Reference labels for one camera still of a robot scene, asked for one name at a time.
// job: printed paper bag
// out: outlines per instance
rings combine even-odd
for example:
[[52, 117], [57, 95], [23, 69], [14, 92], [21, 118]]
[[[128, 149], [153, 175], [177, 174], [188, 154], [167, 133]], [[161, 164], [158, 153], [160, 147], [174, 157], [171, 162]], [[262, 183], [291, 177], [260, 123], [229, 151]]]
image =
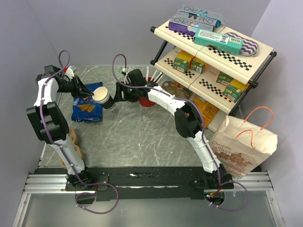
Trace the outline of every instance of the printed paper bag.
[[242, 178], [260, 165], [276, 150], [277, 135], [247, 122], [250, 115], [260, 108], [254, 109], [245, 120], [226, 116], [225, 121], [211, 139], [210, 146], [226, 171], [235, 177]]

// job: oreo box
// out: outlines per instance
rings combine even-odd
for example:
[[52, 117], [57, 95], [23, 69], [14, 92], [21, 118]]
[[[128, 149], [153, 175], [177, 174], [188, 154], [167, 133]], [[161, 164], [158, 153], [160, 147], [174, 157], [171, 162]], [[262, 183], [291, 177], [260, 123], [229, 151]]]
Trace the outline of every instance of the oreo box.
[[216, 27], [219, 27], [220, 25], [225, 25], [226, 24], [226, 19], [221, 13], [216, 13], [212, 12], [206, 9], [199, 9], [195, 7], [190, 7], [186, 5], [182, 5], [180, 11], [189, 13], [194, 16], [201, 16], [201, 17], [206, 17], [209, 19], [214, 19], [216, 20]]
[[180, 10], [176, 13], [175, 16], [180, 17], [180, 18], [184, 18], [184, 19], [188, 19], [188, 20], [191, 20], [191, 21], [195, 21], [197, 23], [202, 23], [202, 24], [205, 24], [205, 25], [208, 25], [208, 26], [212, 26], [211, 30], [207, 29], [208, 31], [211, 31], [211, 32], [214, 31], [214, 28], [215, 28], [216, 23], [217, 23], [217, 20], [215, 20], [215, 19], [210, 19], [210, 18], [202, 17], [202, 16], [195, 16], [195, 15], [192, 15], [192, 14], [189, 14], [189, 13], [186, 13], [186, 12], [182, 12]]
[[169, 30], [182, 32], [191, 36], [194, 36], [198, 28], [213, 31], [214, 26], [196, 22], [193, 20], [188, 20], [181, 17], [173, 16], [169, 21]]

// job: orange bag handle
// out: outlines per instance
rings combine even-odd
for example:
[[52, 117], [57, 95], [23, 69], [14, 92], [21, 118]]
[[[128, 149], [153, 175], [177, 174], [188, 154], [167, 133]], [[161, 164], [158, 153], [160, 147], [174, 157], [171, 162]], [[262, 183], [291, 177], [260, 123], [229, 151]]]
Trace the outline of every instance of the orange bag handle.
[[240, 133], [236, 136], [236, 139], [237, 139], [242, 133], [244, 133], [244, 132], [246, 132], [246, 131], [250, 131], [250, 132], [251, 132], [250, 145], [251, 145], [252, 148], [255, 149], [255, 147], [252, 145], [252, 139], [254, 138], [254, 132], [253, 132], [251, 129], [246, 129], [246, 130], [240, 132]]
[[[244, 120], [243, 122], [246, 122], [247, 119], [251, 116], [251, 114], [252, 114], [253, 112], [255, 112], [256, 110], [261, 109], [261, 108], [268, 109], [268, 110], [271, 112], [271, 119], [270, 119], [270, 121], [269, 121], [267, 124], [265, 124], [260, 130], [262, 130], [262, 129], [264, 129], [266, 126], [268, 126], [268, 125], [273, 121], [273, 119], [274, 119], [274, 112], [273, 112], [270, 108], [268, 108], [267, 106], [259, 106], [259, 107], [257, 107], [256, 109], [254, 109], [253, 111], [250, 112], [250, 114], [247, 116], [247, 118], [245, 118], [245, 120]], [[251, 132], [250, 145], [251, 145], [252, 148], [255, 149], [255, 147], [252, 145], [252, 140], [253, 140], [253, 137], [254, 137], [254, 132], [253, 132], [251, 129], [247, 129], [247, 130], [244, 130], [244, 131], [240, 132], [240, 133], [236, 136], [236, 139], [237, 139], [242, 133], [244, 133], [244, 132], [246, 132], [246, 131], [250, 131], [250, 132]]]
[[266, 125], [264, 125], [260, 130], [262, 130], [262, 129], [264, 129], [266, 126], [268, 126], [268, 125], [273, 121], [273, 119], [274, 119], [274, 112], [273, 112], [270, 108], [268, 108], [267, 106], [259, 106], [259, 107], [257, 107], [256, 109], [254, 109], [253, 111], [250, 112], [250, 114], [247, 116], [247, 118], [245, 118], [245, 120], [244, 120], [243, 122], [246, 122], [247, 119], [251, 116], [251, 114], [252, 114], [253, 112], [255, 112], [256, 110], [261, 109], [261, 108], [268, 109], [268, 110], [271, 112], [271, 119], [270, 119], [270, 121], [269, 121]]

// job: teal box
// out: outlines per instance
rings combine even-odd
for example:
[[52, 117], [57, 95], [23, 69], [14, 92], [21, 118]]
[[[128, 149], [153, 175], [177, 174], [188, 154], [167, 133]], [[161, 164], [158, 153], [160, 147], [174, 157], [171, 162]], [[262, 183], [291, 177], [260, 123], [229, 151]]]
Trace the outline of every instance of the teal box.
[[219, 51], [231, 54], [239, 54], [243, 40], [228, 35], [198, 29], [194, 37], [194, 43], [202, 46], [212, 46]]

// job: small snack box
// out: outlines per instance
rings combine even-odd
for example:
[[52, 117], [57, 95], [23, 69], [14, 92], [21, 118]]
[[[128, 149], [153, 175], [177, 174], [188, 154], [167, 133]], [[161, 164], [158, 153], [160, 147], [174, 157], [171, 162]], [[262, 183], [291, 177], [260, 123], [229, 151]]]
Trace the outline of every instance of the small snack box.
[[193, 58], [193, 55], [181, 50], [174, 60], [173, 69], [185, 73]]
[[232, 77], [228, 76], [224, 72], [220, 72], [216, 82], [227, 86], [229, 85], [230, 82], [232, 82], [232, 80], [233, 80]]
[[242, 84], [233, 79], [232, 82], [225, 88], [223, 95], [234, 103], [241, 97], [243, 92], [248, 88], [249, 84]]
[[199, 108], [205, 122], [205, 127], [207, 127], [219, 109], [198, 95], [193, 98], [193, 102]]
[[204, 70], [209, 66], [206, 62], [194, 57], [190, 63], [190, 69], [198, 73], [204, 72]]

